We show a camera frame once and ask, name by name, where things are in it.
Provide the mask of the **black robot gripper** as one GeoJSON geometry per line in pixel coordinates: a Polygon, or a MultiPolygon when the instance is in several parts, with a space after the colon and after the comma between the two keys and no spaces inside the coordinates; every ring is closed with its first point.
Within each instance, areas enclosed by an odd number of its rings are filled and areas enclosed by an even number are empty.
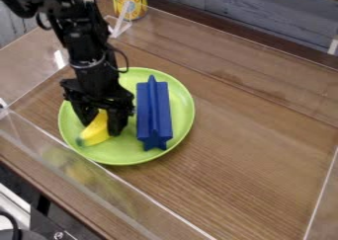
{"type": "Polygon", "coordinates": [[[93,121],[98,109],[106,110],[108,134],[118,136],[133,111],[133,94],[121,86],[121,71],[114,62],[72,63],[74,77],[62,79],[64,99],[84,126],[93,121]]]}

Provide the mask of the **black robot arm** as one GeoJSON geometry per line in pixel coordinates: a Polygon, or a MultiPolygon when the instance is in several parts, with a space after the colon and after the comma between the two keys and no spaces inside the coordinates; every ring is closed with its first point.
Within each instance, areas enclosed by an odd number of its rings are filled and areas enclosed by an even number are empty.
{"type": "Polygon", "coordinates": [[[73,78],[60,81],[64,99],[84,125],[104,111],[108,134],[117,136],[133,113],[133,94],[118,83],[120,50],[108,42],[108,24],[94,0],[0,1],[18,17],[34,18],[44,30],[54,32],[74,71],[73,78]]]}

